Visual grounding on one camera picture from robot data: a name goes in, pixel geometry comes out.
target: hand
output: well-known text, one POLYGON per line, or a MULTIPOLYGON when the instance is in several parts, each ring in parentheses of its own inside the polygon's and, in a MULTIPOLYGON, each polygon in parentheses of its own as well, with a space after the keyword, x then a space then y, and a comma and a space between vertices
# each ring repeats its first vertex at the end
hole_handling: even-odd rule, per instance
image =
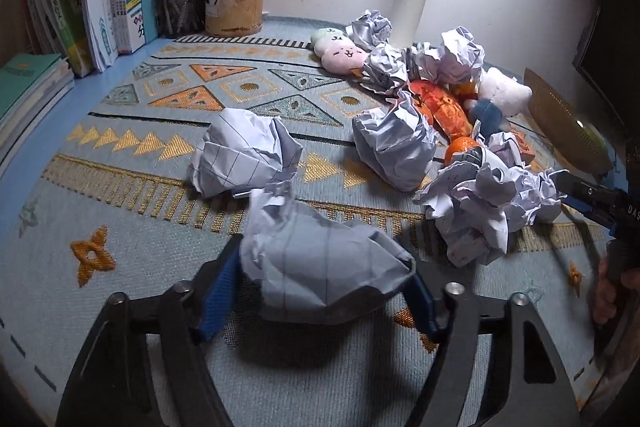
MULTIPOLYGON (((602 259, 598 266, 598 286, 593 300, 592 313, 596 324, 605 324, 616 316, 616 307, 613 304, 616 300, 616 287, 607 279, 608 269, 607 259, 602 259)), ((624 272, 620 276, 620 282, 624 287, 640 292, 640 269, 624 272)))

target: orange fruit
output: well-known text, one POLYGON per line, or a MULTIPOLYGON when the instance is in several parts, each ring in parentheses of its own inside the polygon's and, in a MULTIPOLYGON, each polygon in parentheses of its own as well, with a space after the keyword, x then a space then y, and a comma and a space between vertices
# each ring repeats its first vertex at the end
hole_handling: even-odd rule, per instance
POLYGON ((456 138, 449 144, 447 147, 447 151, 444 153, 444 166, 448 167, 451 163, 451 159, 456 152, 465 152, 469 149, 473 149, 473 147, 478 147, 480 144, 474 140, 473 138, 469 138, 468 136, 461 136, 460 138, 456 138))

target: orange triangle pattern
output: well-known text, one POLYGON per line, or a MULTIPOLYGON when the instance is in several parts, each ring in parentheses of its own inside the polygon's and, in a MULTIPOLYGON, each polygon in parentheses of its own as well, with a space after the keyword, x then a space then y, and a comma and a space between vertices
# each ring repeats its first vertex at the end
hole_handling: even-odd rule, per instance
POLYGON ((191 87, 159 100, 149 102, 154 107, 175 107, 180 109, 201 109, 205 111, 222 111, 225 106, 213 93, 204 86, 191 87))
POLYGON ((205 82, 224 78, 232 74, 244 73, 245 71, 253 71, 255 68, 248 66, 222 66, 218 64, 192 64, 191 69, 205 82))

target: white plush toy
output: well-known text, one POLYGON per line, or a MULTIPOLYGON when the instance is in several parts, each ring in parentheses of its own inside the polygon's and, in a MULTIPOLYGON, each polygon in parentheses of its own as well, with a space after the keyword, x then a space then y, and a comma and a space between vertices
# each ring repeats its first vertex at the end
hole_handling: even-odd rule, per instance
POLYGON ((515 78, 502 74, 497 68, 484 72, 478 86, 478 99, 486 99, 500 109, 502 116, 516 116, 524 111, 531 98, 531 88, 515 78))

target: mesh pen holder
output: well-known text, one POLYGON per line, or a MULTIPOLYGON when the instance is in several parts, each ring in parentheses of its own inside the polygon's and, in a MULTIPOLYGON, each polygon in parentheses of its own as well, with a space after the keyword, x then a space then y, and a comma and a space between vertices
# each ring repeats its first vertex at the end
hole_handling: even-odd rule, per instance
POLYGON ((204 29, 206 0, 158 0, 159 33, 175 38, 204 29))

